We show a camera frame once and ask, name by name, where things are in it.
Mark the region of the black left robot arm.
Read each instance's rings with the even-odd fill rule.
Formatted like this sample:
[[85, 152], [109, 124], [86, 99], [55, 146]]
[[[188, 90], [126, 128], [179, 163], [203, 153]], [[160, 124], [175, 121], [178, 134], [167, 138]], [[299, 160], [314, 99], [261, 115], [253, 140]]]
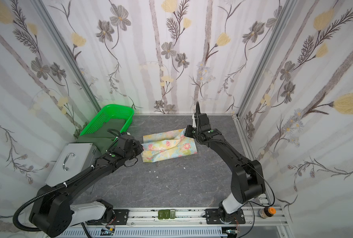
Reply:
[[143, 146], [126, 133], [119, 136], [113, 148], [97, 158], [90, 167], [54, 187], [42, 187], [34, 202], [29, 221], [50, 237], [56, 237], [69, 226], [82, 222], [110, 223], [116, 215], [113, 206], [103, 200], [75, 205], [74, 201], [102, 178], [112, 174], [126, 161], [143, 152]]

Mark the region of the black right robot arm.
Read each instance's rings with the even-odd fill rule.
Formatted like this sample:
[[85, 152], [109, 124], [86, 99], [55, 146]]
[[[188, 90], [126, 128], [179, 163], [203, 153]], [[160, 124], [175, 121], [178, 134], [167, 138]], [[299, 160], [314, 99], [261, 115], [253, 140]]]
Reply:
[[212, 129], [205, 113], [196, 112], [194, 121], [195, 126], [187, 126], [185, 136], [216, 152], [232, 173], [231, 194], [220, 205], [224, 213], [233, 214], [248, 201], [265, 193], [261, 164], [244, 157], [227, 142], [218, 129]]

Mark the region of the floral pastel skirt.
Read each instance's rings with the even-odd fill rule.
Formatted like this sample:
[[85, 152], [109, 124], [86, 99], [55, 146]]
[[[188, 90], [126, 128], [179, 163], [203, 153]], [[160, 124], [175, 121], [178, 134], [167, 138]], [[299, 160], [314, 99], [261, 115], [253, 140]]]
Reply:
[[143, 136], [142, 161], [155, 163], [197, 154], [194, 139], [186, 137], [185, 132], [186, 129], [180, 129]]

